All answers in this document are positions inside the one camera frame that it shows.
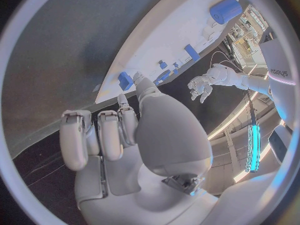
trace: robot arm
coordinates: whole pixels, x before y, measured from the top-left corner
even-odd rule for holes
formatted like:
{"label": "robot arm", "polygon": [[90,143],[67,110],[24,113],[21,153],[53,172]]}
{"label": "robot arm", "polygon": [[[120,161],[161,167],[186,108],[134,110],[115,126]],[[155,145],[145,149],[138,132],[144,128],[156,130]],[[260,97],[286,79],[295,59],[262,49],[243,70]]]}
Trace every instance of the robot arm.
{"label": "robot arm", "polygon": [[214,64],[206,74],[196,76],[188,83],[191,90],[191,99],[195,100],[201,95],[200,103],[213,91],[212,85],[236,86],[239,89],[251,89],[269,96],[272,99],[269,82],[262,77],[250,76],[245,73],[236,73],[232,68],[222,64]]}

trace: small blue object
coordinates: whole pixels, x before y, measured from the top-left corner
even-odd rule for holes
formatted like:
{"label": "small blue object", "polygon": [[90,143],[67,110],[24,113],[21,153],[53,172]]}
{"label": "small blue object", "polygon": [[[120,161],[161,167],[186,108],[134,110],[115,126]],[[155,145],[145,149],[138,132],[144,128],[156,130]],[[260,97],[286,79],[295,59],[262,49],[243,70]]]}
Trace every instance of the small blue object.
{"label": "small blue object", "polygon": [[125,72],[121,72],[117,78],[120,81],[119,86],[123,91],[127,91],[134,84],[133,79]]}
{"label": "small blue object", "polygon": [[170,73],[171,73],[171,71],[168,69],[168,70],[164,71],[162,74],[160,74],[157,77],[156,80],[157,81],[164,81],[164,80],[166,80],[169,77]]}
{"label": "small blue object", "polygon": [[191,59],[194,60],[194,62],[197,62],[200,59],[200,55],[196,50],[191,46],[191,44],[188,44],[185,46],[184,50],[190,55]]}
{"label": "small blue object", "polygon": [[160,60],[159,62],[159,66],[160,66],[160,68],[161,69],[165,69],[168,65],[166,64],[166,62],[164,62],[164,61],[162,61],[162,60]]}
{"label": "small blue object", "polygon": [[223,0],[212,6],[210,15],[218,24],[225,24],[243,12],[242,6],[237,0]]}

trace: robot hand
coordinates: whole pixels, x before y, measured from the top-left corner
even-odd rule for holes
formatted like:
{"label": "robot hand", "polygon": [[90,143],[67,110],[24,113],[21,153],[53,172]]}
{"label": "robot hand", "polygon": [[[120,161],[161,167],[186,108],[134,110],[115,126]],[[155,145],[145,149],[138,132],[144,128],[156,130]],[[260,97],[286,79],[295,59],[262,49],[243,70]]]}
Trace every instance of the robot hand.
{"label": "robot hand", "polygon": [[241,83],[242,75],[236,73],[228,66],[215,63],[206,74],[194,77],[187,86],[191,90],[191,99],[194,101],[197,96],[201,95],[200,103],[203,103],[213,91],[211,85],[235,85],[237,87],[241,87]]}

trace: circular frame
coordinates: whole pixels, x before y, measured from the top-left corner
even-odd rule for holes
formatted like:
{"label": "circular frame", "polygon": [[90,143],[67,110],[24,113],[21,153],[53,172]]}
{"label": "circular frame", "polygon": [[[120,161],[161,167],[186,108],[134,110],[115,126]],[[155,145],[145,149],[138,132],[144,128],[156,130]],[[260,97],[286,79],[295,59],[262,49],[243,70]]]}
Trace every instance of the circular frame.
{"label": "circular frame", "polygon": [[[0,38],[0,95],[2,95],[5,71],[12,51],[29,21],[47,1],[24,0],[18,6],[3,30]],[[300,67],[297,65],[297,62],[300,61],[300,43],[292,25],[275,0],[249,1],[258,7],[266,20],[272,24],[272,28],[278,36],[289,62],[293,79],[296,83],[295,91],[300,91]],[[282,200],[299,170],[300,94],[298,92],[296,92],[295,98],[295,129],[284,161],[270,186],[266,189],[261,199],[257,201],[257,205],[245,215],[240,216],[233,224],[260,224],[263,222]],[[2,122],[0,123],[0,150],[0,175],[22,210],[36,224],[65,224],[38,201],[22,180],[10,156]]]}

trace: blue cylinder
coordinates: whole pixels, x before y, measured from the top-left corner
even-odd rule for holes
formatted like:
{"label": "blue cylinder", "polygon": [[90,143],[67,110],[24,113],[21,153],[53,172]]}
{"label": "blue cylinder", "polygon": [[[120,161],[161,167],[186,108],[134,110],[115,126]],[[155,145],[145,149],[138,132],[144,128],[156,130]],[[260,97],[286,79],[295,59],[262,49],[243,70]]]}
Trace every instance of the blue cylinder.
{"label": "blue cylinder", "polygon": [[225,24],[243,12],[242,6],[237,0],[224,0],[212,6],[210,15],[218,24]]}

